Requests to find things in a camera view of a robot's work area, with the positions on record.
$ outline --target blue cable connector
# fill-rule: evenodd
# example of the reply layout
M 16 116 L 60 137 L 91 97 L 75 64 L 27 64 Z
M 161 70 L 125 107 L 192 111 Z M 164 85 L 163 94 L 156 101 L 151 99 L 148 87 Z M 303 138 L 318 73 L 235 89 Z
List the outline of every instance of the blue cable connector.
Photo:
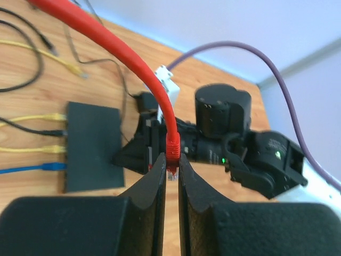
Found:
M 44 171 L 61 171 L 66 169 L 65 163 L 45 163 L 42 165 L 34 165 L 34 166 L 25 166 L 18 168 L 9 168 L 0 170 L 0 174 L 11 173 L 11 172 L 21 172 L 21 171 L 30 171 L 30 170 L 44 170 Z

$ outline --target wooden table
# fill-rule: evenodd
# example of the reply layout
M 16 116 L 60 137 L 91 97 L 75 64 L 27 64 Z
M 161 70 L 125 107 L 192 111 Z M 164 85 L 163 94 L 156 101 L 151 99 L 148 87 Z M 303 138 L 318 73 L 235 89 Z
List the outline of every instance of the wooden table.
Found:
M 76 63 L 73 59 L 62 23 L 40 11 L 33 11 L 26 1 L 2 1 L 2 7 L 8 8 L 30 20 L 36 25 L 58 48 L 60 57 Z M 26 31 L 39 48 L 45 49 L 37 36 L 21 21 L 0 13 L 0 19 L 12 22 Z M 160 65 L 167 65 L 179 52 L 161 45 L 153 40 L 131 32 L 118 25 L 104 22 L 113 33 L 134 49 L 155 70 Z M 91 42 L 78 32 L 71 31 L 77 50 L 83 60 L 98 58 L 112 58 L 109 53 Z M 24 42 L 14 30 L 0 26 L 0 39 Z M 115 65 L 101 63 L 98 65 L 82 66 L 89 74 L 84 80 L 70 72 L 55 61 L 44 57 L 45 70 L 43 77 L 25 89 L 0 94 L 0 116 L 6 118 L 47 114 L 64 113 L 68 101 L 78 101 L 95 105 L 121 108 L 123 87 L 121 85 Z M 37 64 L 33 53 L 29 50 L 14 46 L 0 45 L 0 87 L 18 84 L 29 78 L 36 70 Z M 130 93 L 139 93 L 145 90 L 141 81 L 121 64 Z M 208 83 L 228 83 L 237 89 L 248 91 L 252 96 L 252 129 L 269 129 L 261 94 L 256 85 L 234 77 L 201 61 L 189 59 L 179 65 L 174 71 L 174 82 L 181 88 L 175 106 L 175 114 L 183 120 L 195 122 L 194 92 Z M 126 118 L 123 123 L 123 132 L 128 138 L 134 134 L 137 125 L 138 113 L 135 102 L 128 98 Z M 57 123 L 43 121 L 22 122 L 34 129 L 57 129 L 62 127 Z M 21 132 L 12 127 L 3 127 L 0 130 L 0 145 L 2 147 L 29 148 L 63 144 L 56 138 L 47 138 Z M 0 153 L 0 169 L 25 165 L 37 165 L 44 162 L 53 162 L 63 159 L 62 156 L 40 153 L 10 154 Z M 265 201 L 260 194 L 242 188 L 238 183 L 230 181 L 222 167 L 193 163 L 194 169 L 208 183 L 220 193 L 235 201 Z M 127 187 L 135 183 L 141 176 L 125 170 Z M 13 199 L 29 195 L 58 195 L 61 191 L 62 173 L 27 171 L 0 175 L 0 212 Z M 77 193 L 77 195 L 118 195 L 126 188 L 109 189 Z M 164 255 L 180 255 L 177 182 L 167 182 L 166 216 L 164 234 Z

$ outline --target white cable clip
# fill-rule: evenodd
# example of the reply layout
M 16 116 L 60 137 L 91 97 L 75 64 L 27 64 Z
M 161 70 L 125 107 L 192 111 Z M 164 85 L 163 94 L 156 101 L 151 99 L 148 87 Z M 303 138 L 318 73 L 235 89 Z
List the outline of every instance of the white cable clip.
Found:
M 171 77 L 173 76 L 172 72 L 170 72 L 166 66 L 162 65 L 155 71 L 155 75 L 160 80 L 163 88 L 165 89 L 169 97 L 170 103 L 174 108 L 176 99 L 180 92 L 180 88 L 171 80 Z M 157 120 L 159 121 L 159 123 L 161 123 L 162 117 L 163 113 L 159 105 L 157 113 Z

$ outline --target cable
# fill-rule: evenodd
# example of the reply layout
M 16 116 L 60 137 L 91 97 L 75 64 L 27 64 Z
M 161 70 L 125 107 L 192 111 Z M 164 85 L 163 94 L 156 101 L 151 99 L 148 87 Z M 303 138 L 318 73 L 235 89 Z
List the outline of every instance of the cable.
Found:
M 277 67 L 275 66 L 275 64 L 260 50 L 258 50 L 257 48 L 254 48 L 248 44 L 244 44 L 244 43 L 240 43 L 240 42 L 234 42 L 234 41 L 220 41 L 220 42 L 213 42 L 213 43 L 208 43 L 208 44 L 204 44 L 201 45 L 199 47 L 196 47 L 188 52 L 185 52 L 183 55 L 181 55 L 180 57 L 178 57 L 176 60 L 174 60 L 171 64 L 168 65 L 167 69 L 170 71 L 173 68 L 175 68 L 178 64 L 180 64 L 182 61 L 184 61 L 185 59 L 193 56 L 194 54 L 197 54 L 199 52 L 202 51 L 206 51 L 206 50 L 210 50 L 213 48 L 218 48 L 218 47 L 236 47 L 236 48 L 241 48 L 244 49 L 246 51 L 249 51 L 251 53 L 253 53 L 254 55 L 258 56 L 259 58 L 261 58 L 266 65 L 271 69 L 273 75 L 275 76 L 279 86 L 282 89 L 284 98 L 287 102 L 288 108 L 289 108 L 289 112 L 290 112 L 290 116 L 291 116 L 291 120 L 293 122 L 294 125 L 294 130 L 297 136 L 297 140 L 299 142 L 300 147 L 302 148 L 302 151 L 305 155 L 305 157 L 308 159 L 308 161 L 310 162 L 310 164 L 313 166 L 313 168 L 315 169 L 315 171 L 326 180 L 327 183 L 329 183 L 330 185 L 332 185 L 333 187 L 335 187 L 337 190 L 341 191 L 341 182 L 336 180 L 333 176 L 331 176 L 326 170 L 324 170 L 321 165 L 314 159 L 314 157 L 312 156 L 312 154 L 310 153 L 305 140 L 303 138 L 302 135 L 302 131 L 301 131 L 301 127 L 299 125 L 298 122 L 298 118 L 296 115 L 296 111 L 295 111 L 295 107 L 293 104 L 293 101 L 291 99 L 291 96 L 289 94 L 288 88 L 285 84 L 285 81 L 282 77 L 282 75 L 280 74 L 280 72 L 278 71 Z
M 34 165 L 34 166 L 24 166 L 24 167 L 16 167 L 16 168 L 8 168 L 0 170 L 0 174 L 12 173 L 12 172 L 22 172 L 22 171 L 31 171 L 31 170 L 43 170 L 43 171 L 61 171 L 65 170 L 67 165 L 65 163 L 44 163 L 42 165 Z
M 75 0 L 72 0 L 78 7 L 80 7 L 80 4 L 75 1 Z M 86 4 L 87 6 L 89 7 L 89 9 L 92 11 L 93 15 L 96 17 L 97 21 L 102 25 L 104 26 L 101 18 L 97 15 L 95 9 L 92 7 L 91 3 L 89 2 L 89 0 L 86 0 Z M 96 64 L 96 63 L 102 63 L 102 62 L 106 62 L 106 61 L 111 61 L 113 62 L 115 65 L 116 65 L 116 68 L 117 68 L 117 71 L 118 71 L 118 74 L 119 74 L 119 77 L 122 81 L 122 85 L 123 85 L 123 88 L 124 88 L 124 96 L 123 96 L 123 103 L 122 103 L 122 108 L 121 108 L 121 126 L 123 124 L 123 121 L 124 121 L 124 118 L 125 118 L 125 115 L 126 115 L 126 108 L 127 108 L 127 95 L 129 95 L 130 97 L 132 97 L 133 99 L 134 96 L 131 95 L 128 91 L 128 86 L 127 86 L 127 83 L 126 83 L 126 80 L 125 80 L 125 77 L 123 75 L 123 72 L 121 70 L 121 67 L 120 65 L 115 61 L 115 60 L 112 60 L 112 59 L 109 59 L 109 58 L 105 58 L 105 59 L 96 59 L 96 60 L 89 60 L 89 61 L 81 61 L 81 59 L 79 58 L 79 55 L 77 53 L 77 50 L 76 50 L 76 47 L 73 43 L 73 40 L 72 40 L 72 37 L 71 37 L 71 34 L 70 34 L 70 29 L 67 25 L 63 24 L 63 28 L 64 28 L 64 33 L 65 33 L 65 37 L 68 41 L 68 44 L 69 44 L 69 47 L 71 49 L 71 52 L 72 52 L 72 55 L 74 56 L 75 60 L 79 63 L 82 63 L 82 64 Z M 121 131 L 121 135 L 122 137 L 127 141 L 129 142 L 129 140 L 127 139 L 127 137 L 124 135 L 124 133 Z
M 148 86 L 164 114 L 167 126 L 166 168 L 175 174 L 181 153 L 180 135 L 177 132 L 172 104 L 154 72 L 128 45 L 68 0 L 29 0 L 29 2 L 105 48 Z
M 20 19 L 21 21 L 23 21 L 27 26 L 29 26 L 40 38 L 40 40 L 43 42 L 43 44 L 45 44 L 45 46 L 49 49 L 49 51 L 55 55 L 58 56 L 57 50 L 54 47 L 54 45 L 47 39 L 46 36 L 44 36 L 31 22 L 29 22 L 27 19 L 25 19 L 24 17 L 16 14 L 15 12 L 12 12 L 8 9 L 2 8 L 0 7 L 0 11 L 1 12 L 5 12 L 9 15 L 12 15 L 14 17 L 17 17 L 18 19 Z
M 12 123 L 15 123 L 19 121 L 32 120 L 32 119 L 43 119 L 47 121 L 66 121 L 66 115 L 53 113 L 53 114 L 45 114 L 45 115 L 21 116 L 21 117 L 12 118 L 9 121 Z M 0 123 L 0 127 L 5 126 L 5 125 L 8 125 L 8 123 Z
M 0 147 L 0 151 L 9 153 L 50 153 L 50 154 L 61 154 L 66 152 L 66 148 L 59 145 L 45 146 L 41 148 L 3 148 Z
M 29 132 L 29 133 L 33 133 L 33 134 L 39 134 L 39 135 L 44 135 L 44 136 L 53 136 L 53 137 L 62 137 L 65 135 L 64 131 L 63 130 L 42 130 L 42 131 L 37 131 L 37 130 L 32 130 L 32 129 L 29 129 L 29 128 L 26 128 L 24 126 L 21 126 L 19 124 L 16 124 L 6 118 L 3 118 L 3 117 L 0 117 L 0 121 L 1 122 L 4 122 L 12 127 L 15 127 L 17 129 L 20 129 L 24 132 Z
M 30 37 L 24 31 L 22 31 L 20 28 L 18 28 L 17 26 L 15 26 L 15 25 L 7 22 L 7 21 L 0 20 L 0 23 L 4 24 L 6 26 L 9 26 L 9 27 L 15 29 L 17 32 L 19 32 L 19 34 L 27 41 L 29 46 L 32 47 L 32 49 L 33 49 L 33 51 L 34 51 L 34 53 L 35 53 L 35 55 L 37 57 L 37 61 L 38 61 L 38 69 L 37 69 L 35 75 L 30 80 L 28 80 L 28 81 L 26 81 L 24 83 L 12 86 L 12 87 L 0 89 L 0 92 L 10 92 L 10 91 L 14 91 L 14 90 L 26 87 L 26 86 L 34 83 L 35 81 L 37 81 L 38 78 L 40 78 L 40 76 L 43 73 L 44 63 L 43 63 L 43 57 L 39 53 L 37 46 L 33 43 L 33 41 L 30 39 Z
M 22 47 L 22 48 L 25 48 L 25 49 L 30 49 L 30 50 L 33 50 L 33 48 L 29 45 L 26 45 L 26 44 L 22 44 L 22 43 L 18 43 L 18 42 L 14 42 L 14 41 L 7 41 L 7 40 L 0 40 L 0 44 L 5 44 L 5 45 L 13 45 L 13 46 L 18 46 L 18 47 Z M 77 76 L 80 76 L 82 78 L 87 78 L 87 74 L 84 73 L 81 68 L 79 68 L 78 66 L 74 65 L 74 64 L 71 64 L 59 57 L 56 57 L 46 51 L 43 51 L 41 49 L 38 49 L 38 52 L 40 52 L 41 54 L 57 61 L 58 63 L 62 64 L 63 66 L 65 66 L 70 72 L 72 72 L 73 74 L 77 75 Z

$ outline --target yellow cable connector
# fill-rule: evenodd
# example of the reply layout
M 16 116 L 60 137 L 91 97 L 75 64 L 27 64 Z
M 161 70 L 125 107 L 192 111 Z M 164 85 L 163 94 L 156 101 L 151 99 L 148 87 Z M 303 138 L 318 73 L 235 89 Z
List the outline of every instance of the yellow cable connector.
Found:
M 52 114 L 45 114 L 45 115 L 32 115 L 32 116 L 21 116 L 10 119 L 11 122 L 19 122 L 24 120 L 31 120 L 31 119 L 43 119 L 48 121 L 65 121 L 66 115 L 59 114 L 59 113 L 52 113 Z M 0 127 L 7 125 L 6 123 L 0 123 Z
M 18 43 L 18 42 L 14 42 L 14 41 L 0 40 L 0 44 L 13 45 L 13 46 L 18 46 L 21 48 L 33 50 L 33 48 L 27 44 L 22 44 L 22 43 Z M 82 78 L 88 78 L 88 75 L 86 73 L 84 73 L 79 66 L 74 65 L 72 63 L 69 63 L 69 62 L 67 62 L 67 61 L 65 61 L 59 57 L 56 57 L 56 56 L 54 56 L 54 55 L 52 55 L 52 54 L 50 54 L 44 50 L 38 49 L 38 52 L 40 52 L 41 54 L 59 62 L 60 64 L 65 66 L 73 74 L 80 76 Z
M 43 152 L 50 154 L 61 154 L 66 152 L 66 148 L 59 145 L 45 146 L 41 148 L 3 148 L 0 147 L 0 151 L 9 153 L 32 153 Z
M 59 145 L 45 146 L 45 147 L 42 147 L 42 152 L 44 152 L 44 153 L 51 153 L 51 154 L 65 153 L 66 152 L 66 147 L 59 146 Z

